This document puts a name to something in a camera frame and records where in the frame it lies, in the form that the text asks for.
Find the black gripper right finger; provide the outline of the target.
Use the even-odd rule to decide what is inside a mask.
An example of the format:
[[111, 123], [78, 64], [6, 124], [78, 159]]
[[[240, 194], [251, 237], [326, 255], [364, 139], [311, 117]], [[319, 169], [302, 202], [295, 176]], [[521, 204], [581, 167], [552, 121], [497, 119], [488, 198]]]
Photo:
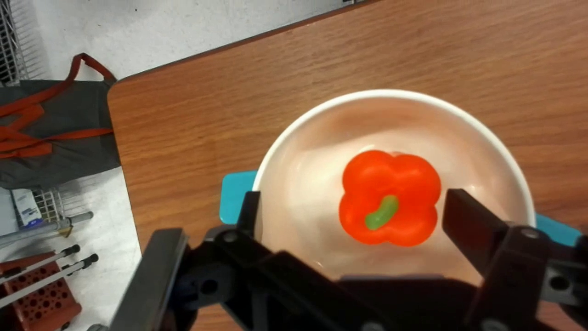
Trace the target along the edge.
[[534, 331], [543, 301], [588, 327], [588, 239], [554, 240], [534, 226], [508, 224], [466, 189], [449, 189], [444, 231], [484, 277], [466, 314], [475, 331]]

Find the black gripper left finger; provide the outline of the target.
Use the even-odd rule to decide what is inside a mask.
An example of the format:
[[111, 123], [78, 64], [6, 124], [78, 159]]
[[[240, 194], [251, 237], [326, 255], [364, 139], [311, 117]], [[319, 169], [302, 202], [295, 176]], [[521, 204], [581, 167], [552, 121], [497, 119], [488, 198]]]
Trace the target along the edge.
[[249, 191], [238, 226], [212, 239], [219, 270], [212, 297], [245, 331], [344, 331], [335, 283], [293, 253], [271, 251], [254, 237], [260, 205], [262, 193]]

